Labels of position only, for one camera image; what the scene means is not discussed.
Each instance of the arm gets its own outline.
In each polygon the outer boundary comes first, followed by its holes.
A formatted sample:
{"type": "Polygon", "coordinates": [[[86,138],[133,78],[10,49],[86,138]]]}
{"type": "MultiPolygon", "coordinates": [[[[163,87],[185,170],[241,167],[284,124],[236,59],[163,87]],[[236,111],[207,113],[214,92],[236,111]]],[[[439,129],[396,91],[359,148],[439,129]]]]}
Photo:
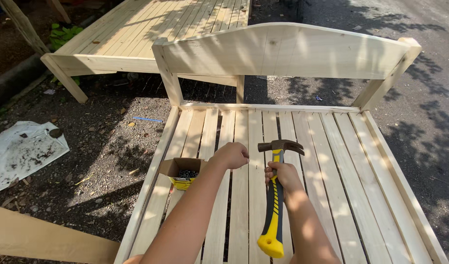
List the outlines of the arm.
{"type": "Polygon", "coordinates": [[[226,170],[247,163],[249,154],[240,143],[227,143],[217,150],[164,221],[140,263],[194,263],[226,170]],[[171,250],[184,246],[186,250],[171,250]]]}
{"type": "Polygon", "coordinates": [[[273,169],[277,170],[279,181],[284,188],[290,219],[294,245],[291,264],[340,264],[294,166],[269,162],[269,166],[265,168],[266,183],[273,177],[273,169]]]}

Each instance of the hammer head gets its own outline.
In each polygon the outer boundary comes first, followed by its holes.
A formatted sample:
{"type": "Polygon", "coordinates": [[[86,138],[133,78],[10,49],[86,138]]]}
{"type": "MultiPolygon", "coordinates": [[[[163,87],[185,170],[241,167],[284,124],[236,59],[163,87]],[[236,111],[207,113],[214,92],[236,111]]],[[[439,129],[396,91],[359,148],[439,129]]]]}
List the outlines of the hammer head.
{"type": "Polygon", "coordinates": [[[303,146],[297,142],[289,140],[276,140],[270,143],[259,143],[257,144],[257,150],[259,152],[282,149],[283,151],[292,150],[304,156],[303,146]]]}

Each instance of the white tarp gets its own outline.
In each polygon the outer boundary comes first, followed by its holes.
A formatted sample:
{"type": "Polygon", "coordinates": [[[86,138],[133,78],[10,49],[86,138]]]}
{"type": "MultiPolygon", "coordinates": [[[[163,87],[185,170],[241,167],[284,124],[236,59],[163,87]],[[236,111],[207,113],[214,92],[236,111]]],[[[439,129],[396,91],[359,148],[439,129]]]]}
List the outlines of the white tarp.
{"type": "Polygon", "coordinates": [[[0,190],[22,180],[69,151],[65,136],[48,133],[57,127],[47,122],[18,121],[0,134],[0,190]]]}

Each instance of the blue straw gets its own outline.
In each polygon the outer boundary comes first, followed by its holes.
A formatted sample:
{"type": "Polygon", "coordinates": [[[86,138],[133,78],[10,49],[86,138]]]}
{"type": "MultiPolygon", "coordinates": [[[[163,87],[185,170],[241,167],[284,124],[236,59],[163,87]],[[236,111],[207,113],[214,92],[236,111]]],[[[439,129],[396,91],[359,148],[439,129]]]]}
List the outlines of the blue straw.
{"type": "Polygon", "coordinates": [[[144,117],[134,117],[135,119],[141,119],[141,120],[149,120],[149,121],[156,121],[156,122],[163,122],[162,120],[158,119],[150,119],[150,118],[144,118],[144,117]]]}

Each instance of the cardboard box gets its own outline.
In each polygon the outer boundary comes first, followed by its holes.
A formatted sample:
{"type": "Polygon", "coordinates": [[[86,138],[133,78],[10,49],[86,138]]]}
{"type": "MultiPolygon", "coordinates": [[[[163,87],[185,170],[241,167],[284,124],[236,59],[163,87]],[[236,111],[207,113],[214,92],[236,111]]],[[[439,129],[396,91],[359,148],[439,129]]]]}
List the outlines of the cardboard box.
{"type": "Polygon", "coordinates": [[[174,187],[178,190],[185,191],[189,188],[195,178],[180,178],[179,171],[190,170],[200,172],[207,164],[203,159],[195,158],[174,158],[162,161],[159,165],[159,173],[169,177],[174,187]]]}

